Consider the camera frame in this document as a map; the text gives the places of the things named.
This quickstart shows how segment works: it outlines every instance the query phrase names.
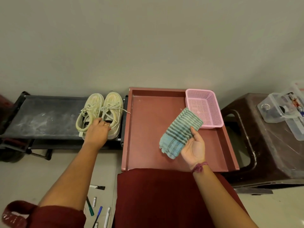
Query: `wall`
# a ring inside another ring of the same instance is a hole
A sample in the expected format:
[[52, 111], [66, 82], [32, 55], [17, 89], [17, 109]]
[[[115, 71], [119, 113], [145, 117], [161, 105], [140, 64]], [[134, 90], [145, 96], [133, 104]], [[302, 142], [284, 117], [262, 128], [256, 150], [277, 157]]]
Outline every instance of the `wall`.
[[204, 88], [220, 106], [303, 77], [304, 0], [1, 0], [0, 93]]

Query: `striped sock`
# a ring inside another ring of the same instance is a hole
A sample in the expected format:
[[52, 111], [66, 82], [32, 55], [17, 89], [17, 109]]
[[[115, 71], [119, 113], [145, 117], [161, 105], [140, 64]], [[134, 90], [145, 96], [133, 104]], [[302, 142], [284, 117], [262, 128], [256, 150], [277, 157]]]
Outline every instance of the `striped sock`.
[[169, 158], [175, 159], [187, 141], [193, 137], [190, 126], [198, 130], [202, 125], [203, 121], [188, 108], [185, 108], [161, 137], [159, 148]]

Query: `basket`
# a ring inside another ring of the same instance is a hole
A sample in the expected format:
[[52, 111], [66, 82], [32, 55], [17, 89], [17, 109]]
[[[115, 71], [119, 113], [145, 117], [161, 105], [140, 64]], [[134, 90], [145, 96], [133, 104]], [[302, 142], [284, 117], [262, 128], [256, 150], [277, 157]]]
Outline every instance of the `basket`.
[[203, 121], [201, 128], [222, 127], [224, 121], [215, 93], [211, 90], [186, 90], [186, 106]]

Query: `floor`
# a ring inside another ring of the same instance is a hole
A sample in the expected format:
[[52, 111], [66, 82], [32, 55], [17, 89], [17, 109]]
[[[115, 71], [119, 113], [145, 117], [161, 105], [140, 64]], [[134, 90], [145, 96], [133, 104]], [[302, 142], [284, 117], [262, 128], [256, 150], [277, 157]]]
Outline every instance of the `floor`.
[[[38, 203], [46, 191], [76, 156], [77, 150], [56, 150], [52, 159], [46, 161], [31, 155], [17, 163], [0, 163], [0, 210], [11, 201], [26, 200]], [[122, 151], [102, 151], [98, 154], [91, 183], [105, 186], [105, 190], [90, 188], [89, 199], [97, 197], [95, 214], [103, 206], [98, 219], [103, 227], [108, 207], [111, 213], [108, 228], [112, 225], [117, 198], [117, 174], [120, 173]], [[304, 187], [274, 190], [273, 195], [239, 195], [251, 218], [260, 228], [304, 227]], [[84, 213], [86, 228], [93, 226], [87, 205]]]

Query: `dirty shoe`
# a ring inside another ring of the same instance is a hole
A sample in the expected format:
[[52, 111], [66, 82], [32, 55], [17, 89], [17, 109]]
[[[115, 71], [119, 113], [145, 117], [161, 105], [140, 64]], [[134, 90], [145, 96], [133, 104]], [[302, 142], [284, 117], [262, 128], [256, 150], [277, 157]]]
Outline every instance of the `dirty shoe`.
[[102, 118], [104, 121], [111, 123], [108, 139], [114, 139], [120, 131], [120, 120], [123, 114], [123, 99], [116, 92], [109, 93], [105, 98], [105, 103], [101, 107]]
[[89, 125], [94, 119], [100, 117], [101, 107], [104, 104], [104, 98], [101, 94], [92, 94], [85, 103], [85, 107], [81, 110], [76, 121], [76, 129], [79, 131], [79, 137], [85, 139]]

